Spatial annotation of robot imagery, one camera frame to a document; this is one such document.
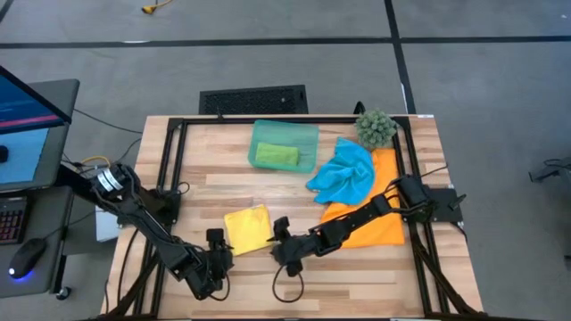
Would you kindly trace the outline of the green microfiber towel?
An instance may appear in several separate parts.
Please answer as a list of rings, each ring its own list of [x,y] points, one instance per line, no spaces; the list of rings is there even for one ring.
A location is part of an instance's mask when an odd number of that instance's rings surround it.
[[[296,147],[258,143],[254,159],[259,163],[279,166],[297,166],[299,154],[299,149]]]

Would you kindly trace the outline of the orange microfiber towel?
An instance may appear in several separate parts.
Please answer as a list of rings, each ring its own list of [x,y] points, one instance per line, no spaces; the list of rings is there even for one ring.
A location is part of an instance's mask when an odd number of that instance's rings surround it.
[[[375,149],[371,153],[375,169],[375,182],[368,196],[359,205],[345,205],[339,202],[331,203],[321,217],[324,223],[333,218],[357,210],[367,204],[373,196],[382,193],[387,185],[398,177],[396,153],[394,149]],[[401,215],[398,213],[387,214],[381,218],[367,223],[365,226],[352,232],[349,238],[343,242],[344,249],[369,247],[375,245],[403,245],[404,230]]]

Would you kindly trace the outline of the black computer mouse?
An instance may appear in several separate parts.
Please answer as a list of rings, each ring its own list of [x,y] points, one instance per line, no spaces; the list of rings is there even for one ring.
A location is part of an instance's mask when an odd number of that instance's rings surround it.
[[[12,279],[28,275],[46,250],[46,240],[33,238],[26,241],[12,256],[8,274]]]

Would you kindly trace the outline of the teal translucent plastic basket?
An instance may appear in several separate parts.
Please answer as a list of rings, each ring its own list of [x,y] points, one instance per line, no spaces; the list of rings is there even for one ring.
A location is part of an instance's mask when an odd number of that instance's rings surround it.
[[[258,143],[292,146],[299,149],[297,166],[279,166],[255,161]],[[319,146],[319,128],[272,120],[256,120],[253,125],[248,161],[253,167],[310,173],[316,166]]]

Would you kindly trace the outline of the backlit black keyboard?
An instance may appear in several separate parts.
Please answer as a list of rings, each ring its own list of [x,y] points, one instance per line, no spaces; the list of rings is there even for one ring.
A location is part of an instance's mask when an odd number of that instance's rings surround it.
[[[28,199],[0,198],[0,245],[21,243],[28,219]]]

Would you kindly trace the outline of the light blue flat panel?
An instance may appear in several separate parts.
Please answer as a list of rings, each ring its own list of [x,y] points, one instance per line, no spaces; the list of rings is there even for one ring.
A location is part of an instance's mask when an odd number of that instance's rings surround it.
[[[28,182],[34,179],[48,129],[36,129],[0,135],[0,146],[8,151],[0,161],[0,184]]]

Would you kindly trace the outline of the white box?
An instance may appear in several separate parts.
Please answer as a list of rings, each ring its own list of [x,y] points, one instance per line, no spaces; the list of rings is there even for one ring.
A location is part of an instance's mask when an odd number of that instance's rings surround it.
[[[95,208],[95,238],[99,243],[104,243],[119,236],[120,225],[117,217],[99,207]]]

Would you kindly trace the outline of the black aluminium table frame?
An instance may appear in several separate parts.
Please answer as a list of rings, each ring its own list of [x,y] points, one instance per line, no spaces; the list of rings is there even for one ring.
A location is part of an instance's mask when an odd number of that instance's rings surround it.
[[[306,188],[308,176],[257,169],[248,152],[253,117],[151,116],[145,123],[136,171],[145,187],[180,184],[175,235],[206,244],[206,230],[224,216],[264,205],[272,219],[289,218],[302,234],[320,221],[324,207]],[[230,288],[197,300],[186,284],[155,271],[129,309],[131,319],[420,317],[440,308],[434,279],[417,277],[409,244],[342,249],[303,262],[290,277],[268,249],[238,256]]]

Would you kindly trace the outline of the artificial green potted plant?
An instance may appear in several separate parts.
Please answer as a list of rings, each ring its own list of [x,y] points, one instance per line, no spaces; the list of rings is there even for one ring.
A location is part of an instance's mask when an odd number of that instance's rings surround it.
[[[354,126],[359,143],[369,150],[386,147],[397,133],[396,122],[379,110],[365,111]]]

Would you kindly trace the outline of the blue microfiber towel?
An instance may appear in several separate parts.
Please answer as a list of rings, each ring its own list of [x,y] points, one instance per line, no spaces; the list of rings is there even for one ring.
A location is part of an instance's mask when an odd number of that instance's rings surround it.
[[[358,205],[376,178],[371,153],[351,140],[339,137],[334,156],[320,167],[306,188],[315,192],[314,202]]]

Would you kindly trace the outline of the yellow microfiber towel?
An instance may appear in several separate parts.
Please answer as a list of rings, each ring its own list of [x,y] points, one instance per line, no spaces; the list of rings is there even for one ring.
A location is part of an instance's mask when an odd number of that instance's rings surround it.
[[[235,256],[271,245],[269,211],[264,205],[228,213],[224,216],[229,245]]]

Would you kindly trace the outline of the grey side desk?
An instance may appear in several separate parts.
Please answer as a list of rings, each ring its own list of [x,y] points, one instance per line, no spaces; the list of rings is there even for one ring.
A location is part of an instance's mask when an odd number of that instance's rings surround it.
[[[20,246],[0,245],[0,299],[42,292],[69,292],[62,287],[66,263],[66,256],[62,254],[62,238],[71,213],[73,193],[69,187],[55,184],[68,130],[67,125],[48,130],[32,180],[0,184],[0,198],[20,193],[28,196],[29,214],[24,240],[46,240],[44,254],[32,271],[20,279],[14,279],[8,273],[9,263]]]

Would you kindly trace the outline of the computer monitor with blue screen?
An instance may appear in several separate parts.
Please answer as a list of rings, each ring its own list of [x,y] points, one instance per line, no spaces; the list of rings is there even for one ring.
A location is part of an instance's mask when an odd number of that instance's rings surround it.
[[[70,116],[0,65],[0,134],[70,123]]]

